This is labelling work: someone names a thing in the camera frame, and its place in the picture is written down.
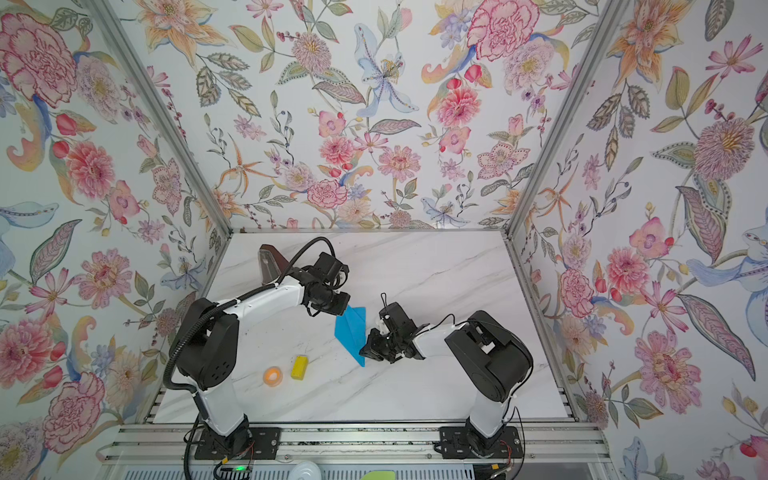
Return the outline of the blue square paper sheet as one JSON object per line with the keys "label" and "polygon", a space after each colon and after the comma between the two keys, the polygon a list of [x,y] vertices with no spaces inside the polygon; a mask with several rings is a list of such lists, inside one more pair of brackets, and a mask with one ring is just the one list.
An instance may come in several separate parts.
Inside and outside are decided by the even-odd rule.
{"label": "blue square paper sheet", "polygon": [[360,366],[365,366],[365,358],[360,350],[366,345],[366,308],[348,307],[341,316],[337,316],[334,336],[341,346]]}

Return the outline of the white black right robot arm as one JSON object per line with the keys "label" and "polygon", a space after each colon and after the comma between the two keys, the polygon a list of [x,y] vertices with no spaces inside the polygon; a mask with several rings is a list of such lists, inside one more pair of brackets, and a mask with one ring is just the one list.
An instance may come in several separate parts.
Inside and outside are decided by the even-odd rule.
{"label": "white black right robot arm", "polygon": [[500,436],[512,397],[534,370],[533,356],[518,336],[484,310],[461,322],[449,314],[436,324],[418,325],[392,303],[380,310],[379,319],[385,330],[370,330],[359,350],[362,357],[390,364],[453,357],[476,389],[468,432],[484,441]]}

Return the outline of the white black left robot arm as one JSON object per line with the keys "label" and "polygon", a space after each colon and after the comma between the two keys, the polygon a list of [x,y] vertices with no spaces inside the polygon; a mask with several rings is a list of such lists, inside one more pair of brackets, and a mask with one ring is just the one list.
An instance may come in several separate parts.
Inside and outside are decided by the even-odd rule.
{"label": "white black left robot arm", "polygon": [[346,264],[323,252],[314,264],[301,268],[289,264],[274,281],[236,298],[222,303],[194,301],[170,348],[164,387],[188,392],[200,419],[220,436],[248,426],[230,380],[241,330],[299,306],[311,316],[342,315],[350,300],[341,290],[348,274]]}

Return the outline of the brown wooden metronome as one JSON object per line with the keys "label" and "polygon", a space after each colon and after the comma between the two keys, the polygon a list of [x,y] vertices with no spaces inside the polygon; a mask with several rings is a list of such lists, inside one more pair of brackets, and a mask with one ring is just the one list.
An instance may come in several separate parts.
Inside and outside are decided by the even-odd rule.
{"label": "brown wooden metronome", "polygon": [[262,244],[260,246],[258,260],[263,285],[277,280],[289,264],[289,260],[275,246],[270,244]]}

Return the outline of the yellow cylinder block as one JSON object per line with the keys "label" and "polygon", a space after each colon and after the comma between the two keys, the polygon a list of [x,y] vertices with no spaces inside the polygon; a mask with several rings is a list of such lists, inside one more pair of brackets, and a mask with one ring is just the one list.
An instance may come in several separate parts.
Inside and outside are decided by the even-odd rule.
{"label": "yellow cylinder block", "polygon": [[290,377],[297,381],[303,380],[306,376],[308,365],[309,358],[306,355],[296,356],[291,368]]}

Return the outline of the orange tape roll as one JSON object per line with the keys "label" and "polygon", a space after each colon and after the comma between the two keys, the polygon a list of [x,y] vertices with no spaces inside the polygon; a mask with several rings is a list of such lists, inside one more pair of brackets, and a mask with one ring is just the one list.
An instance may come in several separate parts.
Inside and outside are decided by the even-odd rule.
{"label": "orange tape roll", "polygon": [[273,366],[265,370],[263,374],[263,382],[270,388],[275,388],[281,384],[283,380],[283,373],[279,367]]}

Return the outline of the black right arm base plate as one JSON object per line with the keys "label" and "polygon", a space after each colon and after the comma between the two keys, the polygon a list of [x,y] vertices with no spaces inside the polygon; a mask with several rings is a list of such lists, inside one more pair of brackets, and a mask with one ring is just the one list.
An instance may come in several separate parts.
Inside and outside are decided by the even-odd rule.
{"label": "black right arm base plate", "polygon": [[516,427],[504,426],[486,438],[469,424],[440,427],[439,440],[433,446],[443,459],[458,460],[517,460],[524,457],[523,447],[524,441]]}

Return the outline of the green object below rail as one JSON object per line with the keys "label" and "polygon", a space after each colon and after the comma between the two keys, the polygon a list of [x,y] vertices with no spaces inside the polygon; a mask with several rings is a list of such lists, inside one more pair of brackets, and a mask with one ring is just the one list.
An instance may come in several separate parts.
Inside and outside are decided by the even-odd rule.
{"label": "green object below rail", "polygon": [[396,480],[396,473],[389,470],[377,470],[366,473],[361,480]]}

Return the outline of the white round object below rail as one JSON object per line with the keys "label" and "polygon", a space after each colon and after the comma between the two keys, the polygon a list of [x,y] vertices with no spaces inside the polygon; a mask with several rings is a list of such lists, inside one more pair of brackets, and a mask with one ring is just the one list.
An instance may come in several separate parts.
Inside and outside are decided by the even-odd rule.
{"label": "white round object below rail", "polygon": [[294,465],[288,475],[288,480],[322,480],[321,468],[314,462],[302,461]]}

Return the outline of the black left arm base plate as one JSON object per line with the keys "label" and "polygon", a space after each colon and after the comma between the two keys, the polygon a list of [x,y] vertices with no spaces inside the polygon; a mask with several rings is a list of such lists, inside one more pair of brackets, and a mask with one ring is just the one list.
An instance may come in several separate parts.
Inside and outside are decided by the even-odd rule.
{"label": "black left arm base plate", "polygon": [[222,436],[210,427],[203,428],[194,451],[195,460],[223,460],[245,458],[275,460],[282,430],[277,427],[239,428],[229,436]]}

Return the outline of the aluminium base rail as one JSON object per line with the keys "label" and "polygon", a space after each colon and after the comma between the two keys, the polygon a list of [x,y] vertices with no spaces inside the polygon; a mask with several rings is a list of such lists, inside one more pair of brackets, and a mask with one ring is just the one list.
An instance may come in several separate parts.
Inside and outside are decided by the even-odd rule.
{"label": "aluminium base rail", "polygon": [[[456,422],[274,423],[275,440],[259,440],[244,454],[262,464],[300,460],[317,463],[439,463],[440,431]],[[176,463],[183,459],[187,424],[141,424],[118,429],[101,447],[103,464]],[[525,422],[519,428],[526,463],[609,463],[602,432],[590,423]]]}

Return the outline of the aluminium frame corner post left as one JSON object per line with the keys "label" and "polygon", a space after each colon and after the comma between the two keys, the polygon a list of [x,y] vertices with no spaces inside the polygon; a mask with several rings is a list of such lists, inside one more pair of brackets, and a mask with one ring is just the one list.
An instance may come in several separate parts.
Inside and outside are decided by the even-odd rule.
{"label": "aluminium frame corner post left", "polygon": [[191,186],[205,207],[209,220],[228,241],[233,234],[230,222],[222,213],[212,189],[206,184],[193,153],[169,115],[162,96],[150,79],[145,65],[120,25],[114,10],[108,1],[85,0],[83,4],[94,23],[102,30],[108,46],[115,50],[117,60],[126,70],[126,75],[136,87],[139,96],[146,102],[154,124],[176,155]]}

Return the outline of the aluminium frame corner post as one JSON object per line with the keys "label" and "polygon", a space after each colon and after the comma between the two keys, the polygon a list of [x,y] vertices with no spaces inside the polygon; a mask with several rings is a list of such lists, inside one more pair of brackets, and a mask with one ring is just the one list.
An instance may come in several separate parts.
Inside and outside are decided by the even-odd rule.
{"label": "aluminium frame corner post", "polygon": [[94,23],[102,30],[108,46],[115,50],[117,60],[126,70],[126,75],[136,87],[139,96],[146,102],[154,124],[176,155],[191,186],[205,207],[209,220],[228,241],[233,234],[230,222],[222,213],[212,189],[206,184],[193,153],[169,115],[162,96],[150,79],[145,65],[120,25],[114,10],[108,1],[85,0],[83,4]]}
{"label": "aluminium frame corner post", "polygon": [[524,229],[525,218],[532,207],[536,192],[554,160],[560,144],[571,128],[580,105],[586,96],[588,87],[594,80],[599,65],[608,49],[608,44],[619,30],[622,16],[626,9],[627,6],[622,1],[610,0],[605,2],[605,8],[598,17],[594,33],[581,59],[580,71],[572,80],[571,87],[564,96],[561,108],[553,117],[550,134],[543,143],[538,159],[534,162],[534,168],[527,179],[523,195],[505,231],[508,240],[511,240],[515,234]]}

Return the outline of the aluminium frame corner post right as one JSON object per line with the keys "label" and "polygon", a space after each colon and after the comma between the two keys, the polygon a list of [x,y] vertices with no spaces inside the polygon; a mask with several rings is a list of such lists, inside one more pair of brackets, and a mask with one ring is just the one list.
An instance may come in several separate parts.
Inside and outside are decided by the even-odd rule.
{"label": "aluminium frame corner post right", "polygon": [[564,96],[561,108],[553,117],[550,134],[543,143],[538,159],[534,162],[534,168],[527,179],[523,195],[505,231],[508,240],[511,240],[515,234],[524,229],[525,218],[532,207],[536,192],[554,160],[560,144],[571,128],[580,105],[586,96],[588,87],[594,80],[599,65],[608,49],[608,44],[619,30],[622,16],[626,9],[627,6],[622,1],[610,0],[605,2],[605,8],[598,17],[594,33],[581,59],[580,71],[572,80],[571,87]]}

